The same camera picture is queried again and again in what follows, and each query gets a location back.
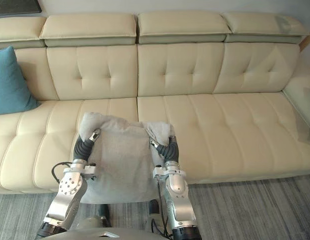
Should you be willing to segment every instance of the carpet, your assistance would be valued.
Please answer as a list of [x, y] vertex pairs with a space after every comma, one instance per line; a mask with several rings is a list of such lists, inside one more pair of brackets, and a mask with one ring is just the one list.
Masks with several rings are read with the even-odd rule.
[[[55, 197], [0, 194], [0, 240], [32, 240]], [[310, 175], [190, 185], [203, 240], [310, 240]], [[113, 227], [144, 229], [148, 203], [111, 204]], [[96, 215], [81, 204], [72, 229]]]

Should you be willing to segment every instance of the tufted cushion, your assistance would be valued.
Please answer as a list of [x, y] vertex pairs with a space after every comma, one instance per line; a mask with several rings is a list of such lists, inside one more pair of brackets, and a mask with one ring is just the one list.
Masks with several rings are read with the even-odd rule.
[[223, 54], [223, 43], [139, 45], [138, 95], [211, 93]]
[[137, 47], [49, 47], [47, 59], [60, 100], [137, 96]]
[[32, 95], [40, 101], [58, 100], [47, 61], [47, 49], [45, 47], [16, 49], [15, 54]]
[[213, 93], [279, 92], [299, 58], [288, 43], [225, 43], [224, 59]]
[[0, 49], [44, 47], [40, 34], [45, 20], [42, 16], [0, 18]]
[[[56, 191], [51, 169], [72, 160], [84, 112], [138, 120], [136, 98], [44, 101], [27, 112], [0, 115], [0, 193]], [[59, 176], [62, 169], [56, 169]]]
[[282, 93], [138, 97], [139, 121], [174, 125], [188, 183], [310, 173], [310, 129]]

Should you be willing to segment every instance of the gray towel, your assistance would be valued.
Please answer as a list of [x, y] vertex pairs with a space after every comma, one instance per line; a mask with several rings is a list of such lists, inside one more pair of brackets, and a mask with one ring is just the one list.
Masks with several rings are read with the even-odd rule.
[[165, 122], [128, 122], [100, 113], [85, 113], [79, 127], [83, 141], [101, 129], [88, 159], [96, 163], [97, 178], [87, 181], [81, 203], [145, 202], [158, 197], [153, 169], [163, 158], [150, 147], [150, 137], [167, 145], [174, 129]]

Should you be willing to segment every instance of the seam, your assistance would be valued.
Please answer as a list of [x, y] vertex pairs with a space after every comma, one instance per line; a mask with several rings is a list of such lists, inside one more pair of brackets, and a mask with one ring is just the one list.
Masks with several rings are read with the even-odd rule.
[[164, 103], [163, 105], [164, 105], [164, 110], [165, 110], [165, 114], [166, 114], [167, 121], [168, 121], [169, 123], [171, 123], [171, 117], [170, 117], [170, 115], [169, 115], [169, 111], [167, 110], [168, 104], [167, 104], [167, 102], [166, 102], [165, 96], [163, 96], [162, 99], [163, 99], [163, 103]]
[[222, 68], [224, 65], [224, 59], [225, 59], [225, 53], [226, 53], [226, 44], [225, 43], [222, 43], [222, 44], [223, 44], [223, 53], [222, 53], [223, 57], [221, 58], [221, 63], [220, 63], [217, 79], [215, 82], [215, 86], [212, 88], [212, 93], [215, 93], [215, 89], [216, 89], [217, 85], [219, 84]]
[[135, 103], [136, 103], [137, 122], [139, 122], [140, 121], [140, 115], [139, 115], [138, 97], [135, 97]]
[[48, 130], [48, 127], [49, 127], [49, 122], [50, 122], [50, 120], [51, 120], [53, 111], [54, 111], [55, 107], [57, 106], [57, 104], [58, 104], [58, 101], [55, 102], [54, 106], [52, 107], [52, 109], [50, 110], [50, 113], [49, 113], [49, 115], [48, 115], [47, 122], [46, 122], [46, 127], [45, 127], [45, 132], [46, 132], [46, 134], [48, 133], [47, 130]]
[[81, 73], [80, 65], [79, 65], [79, 53], [78, 53], [78, 47], [75, 48], [76, 51], [76, 64], [77, 64], [77, 69], [79, 73], [79, 80], [80, 80], [80, 89], [83, 89], [83, 75]]
[[22, 118], [25, 114], [25, 111], [22, 112], [19, 116], [19, 119], [18, 119], [18, 122], [17, 122], [17, 127], [16, 127], [16, 137], [18, 136], [18, 133], [19, 133], [19, 128], [20, 128], [20, 124], [21, 124], [21, 121], [22, 121]]
[[[277, 51], [278, 52], [278, 47], [277, 47], [277, 45], [276, 44], [274, 44], [273, 45], [274, 47], [273, 47], [273, 50], [271, 51], [271, 53], [273, 53], [274, 51]], [[273, 54], [275, 54], [275, 60], [274, 60], [274, 64], [273, 64], [273, 67], [270, 69], [270, 71], [268, 72], [268, 79], [267, 79], [267, 83], [266, 83], [266, 85], [265, 85], [265, 88], [271, 83], [271, 74], [273, 73], [273, 69], [274, 69], [274, 67], [275, 67], [275, 65], [276, 65], [276, 63], [277, 63], [277, 58], [276, 58], [276, 52], [275, 53], [273, 53]]]
[[47, 122], [46, 122], [46, 126], [45, 126], [45, 133], [44, 133], [43, 137], [41, 138], [41, 141], [40, 141], [40, 143], [39, 143], [39, 145], [38, 145], [37, 152], [36, 152], [36, 156], [35, 156], [35, 161], [34, 161], [34, 164], [33, 164], [32, 181], [33, 181], [34, 186], [37, 187], [37, 188], [39, 188], [39, 189], [43, 189], [43, 188], [38, 187], [38, 186], [36, 185], [36, 183], [35, 183], [35, 179], [34, 179], [35, 167], [36, 167], [36, 165], [37, 165], [37, 163], [38, 163], [38, 157], [39, 157], [40, 149], [41, 149], [41, 147], [42, 147], [42, 144], [43, 144], [43, 142], [44, 142], [45, 137], [47, 136], [47, 129], [48, 129], [49, 121], [50, 121], [50, 119], [51, 119], [52, 112], [53, 112], [55, 106], [57, 105], [57, 103], [58, 103], [58, 101], [55, 102], [54, 106], [51, 108], [50, 113], [49, 113], [49, 115], [48, 115], [48, 117], [47, 117]]
[[[192, 108], [194, 109], [196, 121], [198, 122], [198, 126], [199, 126], [199, 132], [200, 132], [201, 135], [203, 136], [203, 139], [204, 139], [205, 144], [206, 144], [206, 152], [207, 152], [207, 155], [208, 155], [209, 158], [212, 160], [212, 159], [213, 159], [213, 156], [212, 156], [212, 154], [211, 154], [210, 145], [209, 145], [209, 142], [208, 142], [208, 140], [207, 140], [207, 138], [206, 138], [206, 136], [205, 136], [205, 134], [204, 134], [203, 127], [202, 127], [202, 124], [201, 124], [201, 122], [200, 122], [200, 118], [199, 118], [198, 112], [197, 112], [197, 110], [196, 110], [196, 108], [195, 108], [195, 104], [194, 104], [192, 98], [191, 98], [189, 95], [187, 95], [187, 97], [188, 97], [188, 100], [189, 100], [189, 102], [190, 102]], [[211, 161], [208, 161], [209, 176], [212, 176], [212, 175], [213, 175], [213, 172], [214, 172], [214, 171], [213, 171], [213, 167], [214, 167], [214, 166], [213, 166], [212, 162], [211, 162]]]
[[21, 119], [22, 119], [23, 114], [24, 114], [24, 112], [21, 113], [20, 116], [19, 116], [18, 123], [17, 123], [17, 126], [16, 126], [16, 135], [10, 140], [9, 144], [7, 145], [7, 148], [6, 148], [6, 150], [5, 150], [5, 153], [4, 153], [4, 155], [3, 155], [2, 159], [1, 159], [1, 163], [0, 163], [0, 187], [1, 187], [2, 189], [9, 190], [9, 191], [12, 191], [12, 190], [3, 187], [3, 185], [1, 184], [1, 171], [2, 171], [2, 168], [3, 168], [3, 164], [4, 164], [5, 158], [6, 158], [6, 156], [7, 156], [7, 153], [8, 153], [8, 151], [9, 151], [9, 148], [11, 147], [11, 145], [12, 145], [14, 139], [17, 137], [17, 132], [18, 132], [18, 129], [19, 129], [19, 124], [20, 124], [20, 121], [21, 121]]
[[221, 112], [223, 113], [225, 125], [228, 127], [228, 129], [229, 129], [231, 135], [233, 136], [233, 138], [235, 139], [236, 145], [237, 145], [237, 147], [238, 147], [238, 149], [239, 149], [239, 153], [240, 153], [241, 159], [242, 159], [241, 162], [242, 162], [242, 166], [243, 166], [243, 168], [242, 168], [242, 174], [243, 174], [243, 169], [245, 168], [244, 151], [242, 150], [241, 145], [239, 144], [239, 141], [238, 141], [238, 139], [236, 138], [236, 135], [235, 135], [234, 132], [232, 131], [232, 128], [227, 124], [226, 114], [225, 114], [224, 108], [222, 107], [222, 104], [218, 101], [217, 98], [215, 98], [215, 100], [216, 100], [216, 103], [218, 104], [219, 108], [221, 109]]
[[269, 105], [273, 108], [273, 110], [275, 111], [276, 113], [276, 116], [277, 116], [277, 122], [279, 123], [278, 125], [280, 125], [289, 135], [290, 137], [292, 138], [295, 146], [296, 146], [296, 149], [298, 151], [298, 154], [299, 154], [299, 157], [302, 161], [302, 166], [304, 166], [305, 164], [305, 161], [304, 161], [304, 158], [303, 158], [303, 155], [302, 155], [302, 152], [297, 144], [297, 141], [295, 140], [295, 138], [293, 137], [293, 135], [290, 133], [290, 131], [283, 125], [283, 123], [281, 122], [280, 120], [280, 116], [278, 115], [278, 112], [276, 111], [276, 108], [274, 107], [273, 103], [264, 95], [262, 94], [262, 96], [266, 99], [266, 101], [269, 103]]
[[80, 120], [80, 114], [83, 108], [83, 104], [84, 104], [84, 100], [81, 101], [79, 108], [78, 108], [78, 112], [77, 112], [77, 118], [76, 118], [76, 132], [79, 131], [79, 120]]
[[249, 67], [251, 66], [251, 63], [252, 63], [252, 58], [253, 58], [253, 54], [254, 54], [254, 50], [253, 50], [253, 46], [252, 45], [250, 45], [251, 47], [250, 47], [250, 51], [251, 51], [251, 54], [250, 54], [250, 59], [249, 59], [249, 61], [248, 61], [248, 64], [247, 64], [247, 66], [245, 67], [245, 69], [244, 69], [244, 72], [242, 73], [242, 76], [243, 76], [243, 81], [241, 82], [241, 85], [240, 85], [240, 87], [239, 87], [239, 89], [242, 89], [243, 88], [243, 86], [244, 86], [244, 84], [245, 84], [245, 73], [247, 73], [247, 71], [248, 71], [248, 69], [249, 69]]
[[260, 131], [260, 133], [261, 133], [262, 137], [264, 138], [264, 140], [265, 140], [265, 142], [266, 142], [268, 148], [270, 149], [271, 157], [272, 157], [272, 168], [271, 168], [271, 169], [274, 170], [274, 167], [275, 167], [275, 157], [274, 157], [275, 155], [274, 155], [274, 150], [273, 150], [272, 146], [269, 144], [269, 141], [267, 140], [267, 138], [266, 138], [264, 132], [262, 131], [262, 129], [260, 128], [260, 126], [259, 126], [258, 124], [256, 124], [255, 118], [254, 118], [254, 115], [253, 115], [253, 111], [252, 111], [252, 109], [250, 108], [250, 106], [248, 105], [248, 103], [246, 102], [245, 98], [243, 98], [241, 94], [238, 94], [238, 96], [242, 99], [243, 103], [245, 104], [245, 106], [246, 106], [247, 109], [249, 110], [249, 113], [250, 113], [250, 115], [251, 115], [251, 117], [252, 117], [252, 119], [253, 119], [254, 125], [255, 125], [255, 126], [257, 127], [257, 129]]
[[111, 104], [111, 99], [107, 99], [107, 110], [106, 110], [106, 115], [110, 115], [110, 104]]
[[43, 145], [45, 137], [46, 137], [46, 133], [43, 135], [43, 137], [41, 138], [40, 143], [38, 145], [37, 152], [36, 152], [36, 155], [35, 155], [35, 161], [34, 161], [34, 164], [33, 164], [33, 171], [32, 171], [32, 181], [33, 181], [33, 184], [34, 184], [35, 187], [37, 187], [39, 189], [44, 189], [44, 188], [39, 187], [35, 183], [35, 167], [36, 167], [36, 165], [38, 163], [38, 157], [39, 157], [40, 149], [41, 149], [41, 147]]
[[168, 64], [169, 64], [169, 49], [170, 49], [170, 47], [169, 47], [169, 45], [168, 44], [166, 44], [166, 51], [165, 51], [165, 53], [166, 53], [166, 57], [165, 57], [165, 59], [166, 59], [166, 62], [165, 62], [165, 65], [164, 65], [164, 95], [166, 95], [167, 94], [167, 89], [166, 89], [166, 77], [167, 77], [167, 68], [168, 68]]
[[57, 99], [60, 100], [60, 96], [56, 90], [56, 86], [55, 86], [55, 83], [54, 83], [54, 79], [53, 79], [53, 76], [52, 76], [52, 69], [51, 69], [51, 66], [50, 66], [50, 61], [49, 61], [49, 53], [48, 53], [48, 48], [46, 47], [46, 59], [47, 59], [47, 65], [48, 65], [48, 70], [49, 70], [49, 74], [50, 74], [50, 78], [51, 78], [51, 83], [53, 84], [53, 87], [55, 89], [55, 93], [56, 93], [56, 96], [57, 96]]
[[111, 69], [110, 69], [110, 62], [109, 62], [109, 51], [110, 48], [106, 47], [106, 63], [107, 63], [107, 78], [109, 79], [109, 90], [112, 92], [112, 77], [111, 77]]
[[135, 97], [139, 97], [140, 93], [139, 93], [139, 87], [140, 87], [140, 62], [139, 62], [139, 54], [140, 54], [140, 51], [139, 51], [139, 45], [136, 45], [135, 46], [135, 49], [136, 49], [136, 94], [134, 95]]

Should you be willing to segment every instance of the pillow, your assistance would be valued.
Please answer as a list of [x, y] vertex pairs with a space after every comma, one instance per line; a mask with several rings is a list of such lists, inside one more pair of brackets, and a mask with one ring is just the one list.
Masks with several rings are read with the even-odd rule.
[[24, 112], [39, 105], [27, 87], [13, 47], [0, 50], [0, 114]]

